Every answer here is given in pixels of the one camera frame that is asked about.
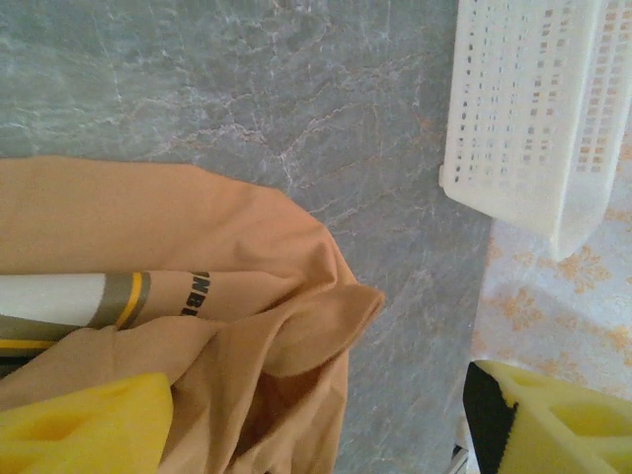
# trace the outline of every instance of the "beige cloth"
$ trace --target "beige cloth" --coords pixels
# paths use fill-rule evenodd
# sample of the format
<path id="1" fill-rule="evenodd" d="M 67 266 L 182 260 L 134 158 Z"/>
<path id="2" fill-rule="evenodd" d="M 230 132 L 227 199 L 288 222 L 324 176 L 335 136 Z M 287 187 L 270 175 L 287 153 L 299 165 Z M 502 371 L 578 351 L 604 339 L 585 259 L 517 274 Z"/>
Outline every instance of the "beige cloth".
<path id="1" fill-rule="evenodd" d="M 0 381 L 0 410 L 161 371 L 175 415 L 160 473 L 333 470 L 348 350 L 383 296 L 321 223 L 193 166 L 0 160 L 0 190 L 0 275 L 149 272 L 171 301 L 131 329 L 73 332 Z M 197 316 L 172 313 L 187 293 L 169 272 L 209 273 Z"/>

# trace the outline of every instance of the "basket hole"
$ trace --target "basket hole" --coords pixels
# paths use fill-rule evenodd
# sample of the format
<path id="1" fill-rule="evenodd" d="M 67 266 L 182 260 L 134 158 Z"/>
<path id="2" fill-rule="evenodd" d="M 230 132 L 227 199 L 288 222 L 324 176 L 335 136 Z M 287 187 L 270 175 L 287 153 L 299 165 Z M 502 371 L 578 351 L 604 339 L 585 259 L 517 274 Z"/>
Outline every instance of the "basket hole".
<path id="1" fill-rule="evenodd" d="M 630 436 L 632 423 L 619 412 L 595 402 L 557 405 L 551 413 L 578 436 Z"/>

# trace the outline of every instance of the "white plastic crate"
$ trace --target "white plastic crate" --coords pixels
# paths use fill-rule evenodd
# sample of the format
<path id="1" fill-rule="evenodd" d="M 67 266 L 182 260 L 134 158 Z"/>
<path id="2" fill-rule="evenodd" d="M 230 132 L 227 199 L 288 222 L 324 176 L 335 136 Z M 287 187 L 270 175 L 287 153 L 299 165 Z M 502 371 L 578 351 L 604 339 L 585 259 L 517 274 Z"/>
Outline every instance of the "white plastic crate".
<path id="1" fill-rule="evenodd" d="M 601 222 L 632 99 L 632 0 L 461 0 L 447 195 L 571 255 Z"/>

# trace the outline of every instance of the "gray marble surface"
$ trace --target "gray marble surface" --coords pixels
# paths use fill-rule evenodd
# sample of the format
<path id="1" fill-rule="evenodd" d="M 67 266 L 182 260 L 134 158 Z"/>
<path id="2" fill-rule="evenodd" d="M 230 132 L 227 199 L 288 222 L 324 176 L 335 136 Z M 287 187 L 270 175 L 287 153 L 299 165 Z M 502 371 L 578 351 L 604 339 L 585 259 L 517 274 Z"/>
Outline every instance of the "gray marble surface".
<path id="1" fill-rule="evenodd" d="M 3 0 L 0 155 L 192 162 L 286 191 L 388 296 L 340 473 L 440 473 L 490 222 L 438 188 L 456 0 Z"/>

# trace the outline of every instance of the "white patterned cloth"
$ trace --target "white patterned cloth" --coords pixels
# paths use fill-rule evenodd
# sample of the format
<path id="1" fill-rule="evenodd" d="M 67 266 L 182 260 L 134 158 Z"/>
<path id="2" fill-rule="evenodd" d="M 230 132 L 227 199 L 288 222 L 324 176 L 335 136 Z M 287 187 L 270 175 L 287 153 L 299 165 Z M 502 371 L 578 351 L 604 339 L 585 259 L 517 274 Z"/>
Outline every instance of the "white patterned cloth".
<path id="1" fill-rule="evenodd" d="M 555 263 L 543 239 L 495 222 L 472 359 L 511 363 L 632 401 L 630 131 L 628 122 L 604 220 L 573 256 Z M 476 472 L 470 462 L 468 473 Z"/>

